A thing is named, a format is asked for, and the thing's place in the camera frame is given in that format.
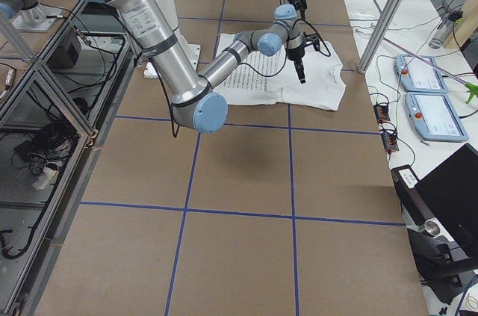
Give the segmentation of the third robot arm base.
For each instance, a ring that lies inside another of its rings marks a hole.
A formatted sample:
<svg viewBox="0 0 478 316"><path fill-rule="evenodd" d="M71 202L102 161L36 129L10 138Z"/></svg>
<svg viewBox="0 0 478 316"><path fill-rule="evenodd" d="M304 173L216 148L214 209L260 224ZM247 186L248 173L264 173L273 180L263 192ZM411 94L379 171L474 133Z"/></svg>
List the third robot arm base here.
<svg viewBox="0 0 478 316"><path fill-rule="evenodd" d="M12 19L18 31L46 32L63 16L63 9L41 5L38 0L1 0L1 14Z"/></svg>

